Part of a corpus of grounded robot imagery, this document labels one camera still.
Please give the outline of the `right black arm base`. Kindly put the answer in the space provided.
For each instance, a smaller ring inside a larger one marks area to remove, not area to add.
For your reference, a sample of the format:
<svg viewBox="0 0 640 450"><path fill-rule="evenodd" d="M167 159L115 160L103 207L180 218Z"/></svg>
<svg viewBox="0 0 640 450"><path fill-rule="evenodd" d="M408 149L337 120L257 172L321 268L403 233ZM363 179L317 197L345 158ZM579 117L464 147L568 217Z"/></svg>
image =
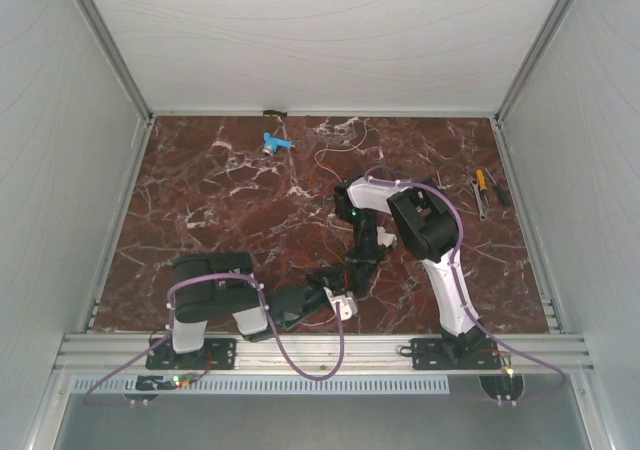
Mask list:
<svg viewBox="0 0 640 450"><path fill-rule="evenodd" d="M493 371L503 360L495 343L481 339L471 346L445 342L441 338L414 338L402 350L411 360L413 370L478 370Z"/></svg>

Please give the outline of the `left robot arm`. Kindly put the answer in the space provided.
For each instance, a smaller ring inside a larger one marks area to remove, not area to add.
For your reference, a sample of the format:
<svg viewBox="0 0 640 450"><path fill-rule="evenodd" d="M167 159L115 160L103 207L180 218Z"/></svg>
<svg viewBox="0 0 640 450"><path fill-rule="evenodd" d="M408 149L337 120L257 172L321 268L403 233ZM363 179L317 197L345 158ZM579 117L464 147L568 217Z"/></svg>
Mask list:
<svg viewBox="0 0 640 450"><path fill-rule="evenodd" d="M173 264L170 312L170 356L184 368L205 356L210 321L231 316L241 336L260 341L272 336L271 325L290 330L316 311L329 307L339 321L354 317L357 304L344 286L344 270L327 267L306 276L306 283L287 283L270 295L259 295L250 255L246 252L203 253Z"/></svg>

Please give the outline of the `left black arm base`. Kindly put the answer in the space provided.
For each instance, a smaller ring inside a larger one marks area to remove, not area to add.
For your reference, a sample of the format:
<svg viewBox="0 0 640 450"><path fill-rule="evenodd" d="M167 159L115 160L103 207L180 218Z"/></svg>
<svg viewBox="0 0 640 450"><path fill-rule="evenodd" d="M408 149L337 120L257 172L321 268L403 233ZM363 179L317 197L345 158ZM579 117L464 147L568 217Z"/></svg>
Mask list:
<svg viewBox="0 0 640 450"><path fill-rule="evenodd" d="M155 348L147 355L148 370L233 370L236 344L233 338L206 338L201 349L178 354L170 340L158 345L160 339L152 339Z"/></svg>

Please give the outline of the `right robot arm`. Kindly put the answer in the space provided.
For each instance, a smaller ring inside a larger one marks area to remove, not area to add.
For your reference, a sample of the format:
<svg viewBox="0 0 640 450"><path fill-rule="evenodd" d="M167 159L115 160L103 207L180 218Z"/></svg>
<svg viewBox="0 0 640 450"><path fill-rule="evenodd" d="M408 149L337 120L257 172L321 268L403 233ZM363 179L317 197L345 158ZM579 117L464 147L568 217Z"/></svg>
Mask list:
<svg viewBox="0 0 640 450"><path fill-rule="evenodd" d="M443 358L457 368L474 360L486 334L463 276L463 225L433 181L360 176L334 187L334 204L336 216L353 227L354 247L345 257L346 289L364 289L386 253L401 242L422 264L431 282Z"/></svg>

